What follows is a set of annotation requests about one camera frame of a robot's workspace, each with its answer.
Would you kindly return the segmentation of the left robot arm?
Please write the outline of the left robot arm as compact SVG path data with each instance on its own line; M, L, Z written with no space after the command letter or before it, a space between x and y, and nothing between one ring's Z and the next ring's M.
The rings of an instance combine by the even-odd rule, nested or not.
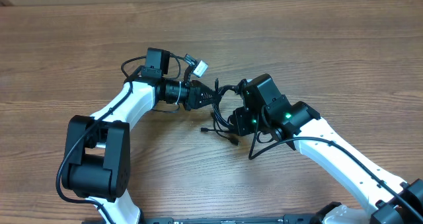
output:
M103 223L144 223L128 192L130 132L141 117L164 101L185 110L214 102L201 77L205 61L148 48L144 64L126 73L120 93L90 116L74 116L67 128L56 192L65 202L96 207Z

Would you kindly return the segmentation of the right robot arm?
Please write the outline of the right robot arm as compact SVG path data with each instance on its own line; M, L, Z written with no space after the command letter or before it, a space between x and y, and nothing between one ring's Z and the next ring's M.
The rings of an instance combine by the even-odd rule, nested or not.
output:
M243 79L231 90L243 100L243 106L229 117L236 134L272 136L271 145L250 151L250 160L286 144L325 169L361 206L351 209L333 202L316 213L311 223L422 222L421 179L409 183L375 164L308 104L290 104L269 74Z

